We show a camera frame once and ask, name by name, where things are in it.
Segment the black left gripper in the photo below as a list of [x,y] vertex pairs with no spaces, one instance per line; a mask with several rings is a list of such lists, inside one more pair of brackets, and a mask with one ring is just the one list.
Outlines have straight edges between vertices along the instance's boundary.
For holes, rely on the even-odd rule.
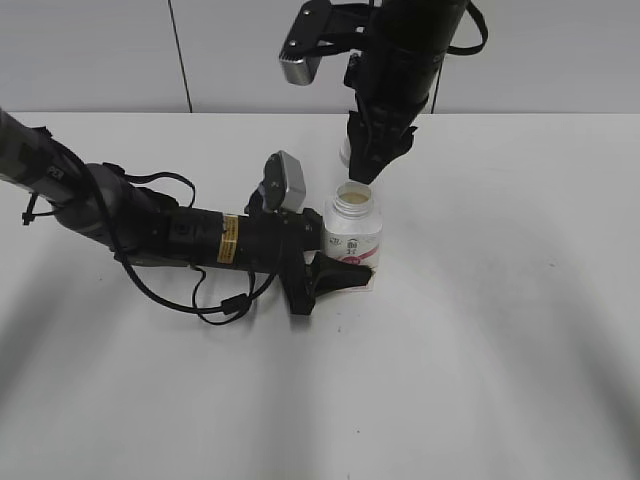
[[252,270],[280,278],[294,315],[308,315],[315,296],[366,287],[373,270],[318,252],[306,265],[305,254],[322,249],[323,217],[305,207],[301,213],[255,216],[180,207],[169,215],[164,254],[199,266]]

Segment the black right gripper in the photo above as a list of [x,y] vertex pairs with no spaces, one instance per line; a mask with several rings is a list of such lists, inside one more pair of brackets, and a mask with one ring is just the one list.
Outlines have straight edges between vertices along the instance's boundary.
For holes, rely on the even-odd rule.
[[[407,154],[432,83],[447,55],[468,56],[451,45],[468,1],[384,1],[371,11],[360,53],[349,61],[345,85],[355,92],[350,111],[349,178],[366,185]],[[369,135],[401,135],[376,148]]]

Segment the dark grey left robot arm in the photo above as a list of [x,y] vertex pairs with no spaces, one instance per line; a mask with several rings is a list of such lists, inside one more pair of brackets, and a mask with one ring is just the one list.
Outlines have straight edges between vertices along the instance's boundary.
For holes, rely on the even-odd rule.
[[[240,215],[180,205],[154,191],[148,175],[130,175],[113,163],[85,163],[44,127],[1,116],[1,178],[44,199],[59,224],[110,249],[132,280],[141,267],[244,271],[248,290],[213,307],[180,305],[182,313],[213,326],[246,315],[279,281],[289,310],[312,312],[319,296],[369,283],[369,266],[322,252],[322,216],[304,206],[301,165],[286,152],[272,154]],[[264,274],[265,282],[255,278]]]

